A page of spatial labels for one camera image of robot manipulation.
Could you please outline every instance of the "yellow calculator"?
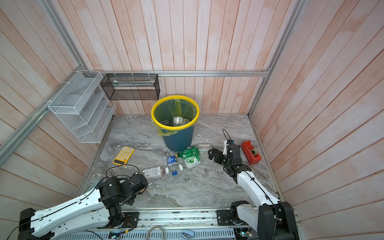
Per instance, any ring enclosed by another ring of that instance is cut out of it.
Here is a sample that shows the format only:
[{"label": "yellow calculator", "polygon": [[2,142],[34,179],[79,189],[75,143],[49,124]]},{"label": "yellow calculator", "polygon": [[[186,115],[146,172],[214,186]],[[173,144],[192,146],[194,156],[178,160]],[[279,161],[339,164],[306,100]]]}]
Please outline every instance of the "yellow calculator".
[{"label": "yellow calculator", "polygon": [[117,165],[127,164],[134,151],[134,148],[123,147],[116,158],[113,160],[113,163]]}]

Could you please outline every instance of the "tape roll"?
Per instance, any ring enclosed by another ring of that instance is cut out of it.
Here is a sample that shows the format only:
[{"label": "tape roll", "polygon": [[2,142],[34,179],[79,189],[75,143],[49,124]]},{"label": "tape roll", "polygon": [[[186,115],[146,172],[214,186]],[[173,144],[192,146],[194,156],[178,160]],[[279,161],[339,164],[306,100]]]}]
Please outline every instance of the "tape roll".
[{"label": "tape roll", "polygon": [[252,152],[252,154],[253,154],[255,157],[257,156],[257,149],[254,148],[254,149],[251,150],[251,152]]}]

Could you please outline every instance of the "trash can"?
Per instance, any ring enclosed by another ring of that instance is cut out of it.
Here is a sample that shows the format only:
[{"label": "trash can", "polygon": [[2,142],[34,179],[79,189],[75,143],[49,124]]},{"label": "trash can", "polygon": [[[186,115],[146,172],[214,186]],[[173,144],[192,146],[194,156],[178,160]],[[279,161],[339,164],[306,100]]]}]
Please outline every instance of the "trash can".
[{"label": "trash can", "polygon": [[[174,95],[157,101],[152,107],[151,116],[167,148],[181,152],[192,143],[193,130],[199,118],[199,112],[199,106],[194,100],[186,96]],[[189,122],[173,127],[170,123],[175,116],[181,116]]]}]

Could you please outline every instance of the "gray marble surface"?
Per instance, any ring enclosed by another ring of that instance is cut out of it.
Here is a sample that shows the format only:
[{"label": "gray marble surface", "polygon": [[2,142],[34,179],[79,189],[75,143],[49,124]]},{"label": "gray marble surface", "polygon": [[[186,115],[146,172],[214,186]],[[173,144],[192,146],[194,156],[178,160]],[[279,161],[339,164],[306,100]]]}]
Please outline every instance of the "gray marble surface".
[{"label": "gray marble surface", "polygon": [[[195,125],[192,145],[210,143],[212,148],[222,150],[225,141],[222,128],[228,131],[235,143],[240,145],[245,140],[251,140],[252,145],[260,149],[251,122],[245,115],[201,115]],[[109,167],[116,166],[112,160],[124,146],[135,149],[128,163],[137,166],[140,171],[166,165],[165,154],[169,149],[152,125],[151,117],[117,116],[93,170],[89,188],[105,176]],[[243,151],[241,157],[243,163],[249,165]],[[258,164],[251,165],[252,172],[272,193],[275,188],[267,172],[264,156],[262,157]],[[228,207],[238,200],[252,202],[247,193],[223,171],[221,165],[209,160],[207,153],[201,156],[201,161],[200,165],[191,169],[185,167],[177,177],[169,174],[149,181],[148,190],[136,197],[134,205],[125,205],[122,209]],[[133,167],[121,166],[110,169],[108,174],[132,175],[134,172]]]}]

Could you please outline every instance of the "yellow rim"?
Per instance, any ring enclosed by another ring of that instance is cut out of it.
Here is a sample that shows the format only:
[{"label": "yellow rim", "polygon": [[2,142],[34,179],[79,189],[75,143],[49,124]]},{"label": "yellow rim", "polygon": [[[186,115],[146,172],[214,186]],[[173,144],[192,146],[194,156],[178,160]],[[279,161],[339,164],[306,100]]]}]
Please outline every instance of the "yellow rim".
[{"label": "yellow rim", "polygon": [[[195,106],[196,110],[197,110],[197,114],[196,114],[195,118],[192,119],[192,121],[190,121],[186,125],[182,125],[182,126],[178,126],[178,127],[170,127],[170,126],[166,126],[166,125],[163,125],[163,124],[159,123],[156,120],[155,116],[154,116],[155,109],[157,108],[157,106],[159,106],[159,104],[161,104],[161,103],[163,103],[163,102],[165,102],[167,100],[170,100],[170,99],[183,99],[183,100],[187,100],[190,103],[192,103]],[[152,120],[156,123],[156,125],[158,125],[161,128],[167,129],[167,130],[182,130],[184,128],[187,128],[187,127],[191,126],[192,124],[194,124],[197,121],[197,118],[199,117],[199,114],[200,114],[200,109],[199,109],[199,106],[197,105],[197,103],[192,98],[189,98],[189,97],[186,97],[186,96],[181,96],[181,95],[173,95],[173,96],[168,96],[168,97],[162,98],[159,101],[157,101],[157,103],[155,103],[155,105],[153,105],[152,110],[151,110]]]}]

